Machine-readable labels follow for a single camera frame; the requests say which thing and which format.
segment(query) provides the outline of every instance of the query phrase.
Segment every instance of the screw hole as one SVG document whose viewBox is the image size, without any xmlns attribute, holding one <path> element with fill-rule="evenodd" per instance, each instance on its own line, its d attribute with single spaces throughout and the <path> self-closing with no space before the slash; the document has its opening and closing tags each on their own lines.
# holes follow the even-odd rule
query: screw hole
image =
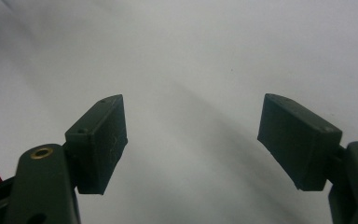
<svg viewBox="0 0 358 224">
<path fill-rule="evenodd" d="M 35 150 L 31 154 L 31 158 L 34 159 L 34 160 L 39 160 L 39 159 L 43 159 L 43 158 L 49 156 L 51 153 L 53 153 L 52 148 L 42 147 L 42 148 L 39 148 L 39 149 Z"/>
<path fill-rule="evenodd" d="M 27 224 L 42 224 L 45 223 L 46 219 L 45 214 L 39 213 L 28 219 Z"/>
</svg>

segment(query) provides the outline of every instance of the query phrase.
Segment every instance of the white background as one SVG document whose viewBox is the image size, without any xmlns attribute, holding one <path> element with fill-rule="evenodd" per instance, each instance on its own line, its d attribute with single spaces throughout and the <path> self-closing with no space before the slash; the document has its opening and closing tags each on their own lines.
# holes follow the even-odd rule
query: white background
<svg viewBox="0 0 358 224">
<path fill-rule="evenodd" d="M 83 223 L 331 223 L 256 141 L 264 94 L 358 140 L 358 1 L 0 2 L 0 175 L 123 94 L 129 143 Z"/>
</svg>

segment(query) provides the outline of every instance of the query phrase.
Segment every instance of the white wall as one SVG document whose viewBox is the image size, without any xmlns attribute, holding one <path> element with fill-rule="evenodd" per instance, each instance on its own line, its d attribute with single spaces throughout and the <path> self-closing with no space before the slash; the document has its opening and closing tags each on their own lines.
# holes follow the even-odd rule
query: white wall
<svg viewBox="0 0 358 224">
<path fill-rule="evenodd" d="M 0 174 L 123 94 L 129 144 L 83 223 L 331 223 L 256 141 L 266 92 L 358 140 L 358 1 L 0 2 Z"/>
</svg>

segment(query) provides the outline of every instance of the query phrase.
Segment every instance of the brass insert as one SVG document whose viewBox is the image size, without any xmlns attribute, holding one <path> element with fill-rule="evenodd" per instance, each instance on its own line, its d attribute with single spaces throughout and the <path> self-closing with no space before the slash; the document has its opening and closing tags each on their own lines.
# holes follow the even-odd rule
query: brass insert
<svg viewBox="0 0 358 224">
<path fill-rule="evenodd" d="M 43 158 L 51 155 L 51 153 L 53 153 L 52 148 L 50 148 L 50 147 L 41 147 L 41 148 L 38 148 L 37 150 L 35 150 L 31 154 L 31 159 L 40 160 L 40 159 L 43 159 Z"/>
</svg>

